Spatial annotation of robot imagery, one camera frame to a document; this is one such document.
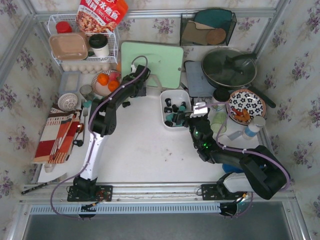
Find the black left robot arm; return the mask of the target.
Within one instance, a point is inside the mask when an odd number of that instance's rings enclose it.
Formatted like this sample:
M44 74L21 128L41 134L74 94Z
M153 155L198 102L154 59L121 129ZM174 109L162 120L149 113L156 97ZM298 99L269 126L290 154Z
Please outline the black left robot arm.
M136 97L145 85L151 70L138 65L135 72L126 75L120 85L101 100L94 100L90 109L89 145L80 174L68 190L68 202L97 202L105 197L96 185L102 153L106 141L116 129L117 109L129 97Z

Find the white storage basket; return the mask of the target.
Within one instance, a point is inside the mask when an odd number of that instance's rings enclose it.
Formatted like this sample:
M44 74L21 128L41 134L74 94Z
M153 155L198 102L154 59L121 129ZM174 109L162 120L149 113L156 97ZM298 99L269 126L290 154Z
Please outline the white storage basket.
M165 103L165 99L171 99L171 113L165 113L164 108L167 107ZM189 98L189 94L182 89L174 89L174 90L165 90L160 94L160 106L161 106L161 114L162 114L162 123L164 128L171 132L183 131L186 130L186 127L169 127L165 125L165 121L171 121L173 119L174 114L186 113L192 110L191 101Z

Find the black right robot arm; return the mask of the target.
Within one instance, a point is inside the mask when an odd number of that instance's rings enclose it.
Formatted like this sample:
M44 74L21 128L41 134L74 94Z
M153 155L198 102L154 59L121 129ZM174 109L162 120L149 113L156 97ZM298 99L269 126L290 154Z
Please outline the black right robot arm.
M234 170L227 172L214 184L213 188L221 199L233 199L235 194L253 192L269 200L289 187L289 172L265 146L241 149L223 145L214 139L207 115L192 117L189 112L178 113L173 121L189 129L193 146L204 162L240 170L239 173Z

